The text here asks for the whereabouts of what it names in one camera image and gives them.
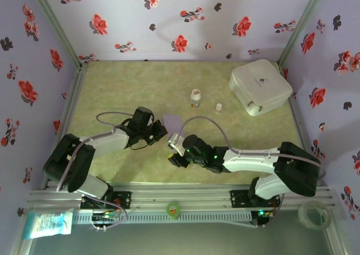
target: small bottle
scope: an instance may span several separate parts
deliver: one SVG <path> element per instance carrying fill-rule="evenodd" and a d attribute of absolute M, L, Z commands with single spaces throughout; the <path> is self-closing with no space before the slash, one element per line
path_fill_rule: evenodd
<path fill-rule="evenodd" d="M 192 108 L 199 107 L 200 106 L 200 99 L 201 99 L 200 90 L 198 90 L 198 89 L 192 90 L 191 95 L 190 95 L 190 99 L 191 99 L 191 107 Z"/>
<path fill-rule="evenodd" d="M 217 113 L 220 113 L 222 108 L 223 108 L 223 105 L 222 105 L 221 103 L 217 103 L 217 104 L 216 104 L 215 111 L 216 111 Z"/>

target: plastic bag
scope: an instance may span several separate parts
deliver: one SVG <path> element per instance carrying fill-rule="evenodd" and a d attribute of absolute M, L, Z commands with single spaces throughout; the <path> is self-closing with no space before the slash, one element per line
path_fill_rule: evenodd
<path fill-rule="evenodd" d="M 22 238 L 33 239 L 56 234 L 71 234 L 73 211 L 72 208 L 60 213 L 30 212 Z"/>

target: clear tape roll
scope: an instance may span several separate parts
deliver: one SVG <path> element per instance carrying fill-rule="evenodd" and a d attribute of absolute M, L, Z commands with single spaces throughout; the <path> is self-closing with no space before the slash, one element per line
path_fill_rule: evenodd
<path fill-rule="evenodd" d="M 315 224 L 308 216 L 308 210 L 316 210 L 321 219 L 320 224 Z M 300 206 L 298 210 L 298 216 L 300 222 L 308 229 L 311 230 L 325 230 L 331 224 L 331 213 L 330 210 L 321 202 L 311 200 L 307 203 L 304 203 Z"/>

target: black base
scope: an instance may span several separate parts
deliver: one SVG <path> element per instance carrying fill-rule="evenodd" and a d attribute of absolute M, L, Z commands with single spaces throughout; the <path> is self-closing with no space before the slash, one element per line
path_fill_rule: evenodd
<path fill-rule="evenodd" d="M 118 203 L 124 209 L 130 209 L 131 204 L 131 192 L 130 191 L 114 191 L 111 196 L 111 203 Z M 92 199 L 88 197 L 83 197 L 83 200 L 80 205 L 80 209 L 117 209 L 114 206 L 108 204 L 102 204 L 98 202 L 94 202 Z"/>
<path fill-rule="evenodd" d="M 278 207 L 280 205 L 280 196 L 274 196 L 270 200 L 250 200 L 248 190 L 231 190 L 230 201 L 232 208 L 249 208 L 249 207 Z"/>

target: purple paper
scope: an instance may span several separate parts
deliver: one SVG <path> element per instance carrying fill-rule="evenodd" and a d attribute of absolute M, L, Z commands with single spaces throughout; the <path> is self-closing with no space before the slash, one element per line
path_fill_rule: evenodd
<path fill-rule="evenodd" d="M 174 133 L 179 133 L 181 127 L 182 127 L 182 119 L 180 115 L 173 115 L 173 114 L 163 114 L 163 123 L 168 131 L 168 134 L 166 136 L 166 139 L 168 140 L 170 136 Z M 180 134 L 183 138 L 184 136 L 184 130 Z"/>

